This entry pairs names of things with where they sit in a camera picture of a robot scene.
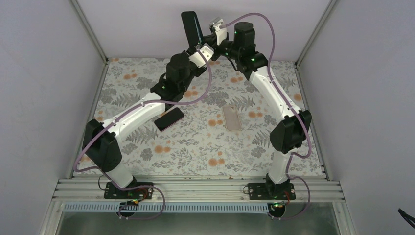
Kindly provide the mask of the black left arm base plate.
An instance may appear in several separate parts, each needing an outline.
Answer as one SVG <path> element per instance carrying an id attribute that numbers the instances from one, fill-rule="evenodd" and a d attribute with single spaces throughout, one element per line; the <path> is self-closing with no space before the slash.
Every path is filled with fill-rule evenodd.
<path id="1" fill-rule="evenodd" d="M 151 182 L 137 182 L 131 187 L 137 187 L 138 189 L 123 191 L 116 188 L 112 182 L 108 182 L 105 187 L 104 199 L 122 199 L 122 200 L 142 200 L 142 199 L 151 199 L 153 189 L 149 188 L 148 186 L 153 186 L 154 184 Z"/>

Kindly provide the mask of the beige phone case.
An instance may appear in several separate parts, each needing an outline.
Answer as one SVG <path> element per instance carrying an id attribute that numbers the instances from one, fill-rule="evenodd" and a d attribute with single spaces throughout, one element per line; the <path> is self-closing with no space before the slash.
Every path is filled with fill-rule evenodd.
<path id="1" fill-rule="evenodd" d="M 236 105 L 225 105 L 222 107 L 225 127 L 230 132 L 242 130 Z"/>

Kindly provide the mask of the black smartphone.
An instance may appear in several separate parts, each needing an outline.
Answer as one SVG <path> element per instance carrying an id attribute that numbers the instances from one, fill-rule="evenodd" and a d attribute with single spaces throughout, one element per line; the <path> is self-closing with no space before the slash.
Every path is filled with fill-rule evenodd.
<path id="1" fill-rule="evenodd" d="M 203 46 L 203 33 L 196 12 L 182 12 L 181 19 L 189 47 L 201 48 Z"/>
<path id="2" fill-rule="evenodd" d="M 179 108 L 173 108 L 171 111 L 154 121 L 159 131 L 164 131 L 179 120 L 184 118 L 184 113 Z"/>

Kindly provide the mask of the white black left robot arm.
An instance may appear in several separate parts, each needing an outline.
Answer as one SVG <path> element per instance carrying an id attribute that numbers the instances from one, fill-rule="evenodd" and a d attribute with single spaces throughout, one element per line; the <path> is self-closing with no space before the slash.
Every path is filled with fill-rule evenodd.
<path id="1" fill-rule="evenodd" d="M 213 59 L 214 49 L 205 44 L 194 54 L 183 51 L 171 57 L 166 72 L 158 82 L 138 102 L 123 112 L 99 122 L 92 119 L 86 125 L 83 149 L 77 160 L 87 155 L 108 179 L 123 198 L 136 193 L 134 176 L 122 164 L 119 143 L 150 119 L 164 113 L 175 105 L 190 105 L 182 102 L 193 78 L 205 71 L 211 72 L 209 61 Z"/>

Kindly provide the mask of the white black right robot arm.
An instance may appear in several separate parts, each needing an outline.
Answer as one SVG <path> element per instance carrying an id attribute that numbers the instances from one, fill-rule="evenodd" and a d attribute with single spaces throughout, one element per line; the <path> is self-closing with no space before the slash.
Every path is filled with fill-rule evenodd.
<path id="1" fill-rule="evenodd" d="M 278 199 L 288 196 L 294 189 L 288 175 L 289 165 L 303 141 L 310 140 L 311 113 L 301 110 L 288 97 L 274 76 L 269 60 L 256 50 L 252 23 L 236 23 L 232 41 L 222 19 L 210 23 L 209 28 L 212 34 L 205 36 L 203 41 L 213 48 L 214 57 L 224 56 L 234 61 L 235 69 L 261 93 L 276 116 L 277 125 L 269 134 L 275 149 L 272 166 L 264 183 L 248 185 L 250 198 Z"/>

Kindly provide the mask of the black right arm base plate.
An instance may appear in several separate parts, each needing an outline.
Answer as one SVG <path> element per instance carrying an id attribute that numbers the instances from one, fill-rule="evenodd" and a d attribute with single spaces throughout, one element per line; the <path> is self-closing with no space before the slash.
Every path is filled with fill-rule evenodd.
<path id="1" fill-rule="evenodd" d="M 292 183 L 248 183 L 243 193 L 250 200 L 295 200 L 296 193 Z"/>

